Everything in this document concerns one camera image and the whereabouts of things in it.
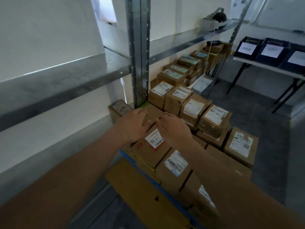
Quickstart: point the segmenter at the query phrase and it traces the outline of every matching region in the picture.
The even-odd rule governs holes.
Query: metal shelf
[[[130,60],[108,49],[0,82],[0,131],[130,74]]]
[[[230,21],[223,29],[215,32],[201,30],[196,28],[179,34],[157,38],[150,41],[149,64],[153,64],[177,52],[189,48],[197,43],[209,40],[227,30],[237,26],[236,21]]]

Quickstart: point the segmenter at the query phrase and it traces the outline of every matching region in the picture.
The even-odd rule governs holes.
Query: black table leg
[[[295,82],[295,81],[293,81],[293,90],[292,90],[292,92],[272,111],[272,113],[275,113],[280,107],[282,107],[283,106],[283,104],[284,103],[286,103],[286,101],[287,100],[289,100],[289,98],[291,97],[291,96],[293,96],[294,95],[294,93],[296,93],[299,89],[300,89],[300,87],[302,87],[303,85],[305,84],[305,81],[303,80],[299,85],[297,85],[297,82]]]
[[[290,85],[289,88],[287,88],[287,90],[284,91],[284,93],[274,102],[274,104],[277,104],[281,100],[281,98],[283,98],[290,91],[290,89],[296,87],[299,80],[300,79],[294,78],[292,85]]]
[[[233,82],[231,83],[231,85],[230,85],[230,87],[229,87],[229,89],[228,89],[228,91],[227,91],[227,94],[229,94],[231,88],[233,88],[233,87],[235,86],[236,82],[238,81],[238,79],[239,79],[240,75],[242,74],[242,72],[244,71],[244,69],[247,69],[247,68],[250,67],[250,66],[251,66],[251,64],[248,64],[248,63],[246,63],[246,62],[244,62],[244,63],[242,64],[242,66],[240,67],[240,69],[239,69],[237,75],[235,76]]]

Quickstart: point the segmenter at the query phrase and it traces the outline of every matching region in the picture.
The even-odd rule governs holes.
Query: stack of boxes
[[[216,206],[192,167],[179,151],[164,141],[155,124],[156,119],[162,117],[163,111],[182,118],[191,129],[194,140],[206,153],[250,180],[249,168],[254,164],[258,138],[238,128],[231,128],[231,112],[183,86],[185,78],[208,65],[204,54],[194,51],[191,54],[194,59],[181,57],[177,64],[171,63],[163,67],[163,71],[158,74],[158,82],[149,91],[148,102],[142,106],[147,110],[144,121],[151,120],[151,127],[145,138],[125,146],[123,151],[135,161],[139,169],[188,208],[203,226],[224,228],[226,226]],[[123,101],[118,101],[109,106],[109,110],[111,116],[118,119],[131,108]]]

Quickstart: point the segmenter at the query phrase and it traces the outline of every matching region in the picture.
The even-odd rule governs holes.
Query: whiteboard
[[[305,31],[305,0],[267,0],[257,25]]]

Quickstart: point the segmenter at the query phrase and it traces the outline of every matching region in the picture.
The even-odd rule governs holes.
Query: concrete floor
[[[292,111],[284,105],[276,114],[274,100],[240,86],[232,88],[221,80],[213,89],[210,99],[216,105],[233,113],[230,123],[259,138],[251,181],[267,194],[285,203],[289,152],[289,122]],[[128,207],[117,196],[109,207],[89,226],[89,229],[145,228]]]

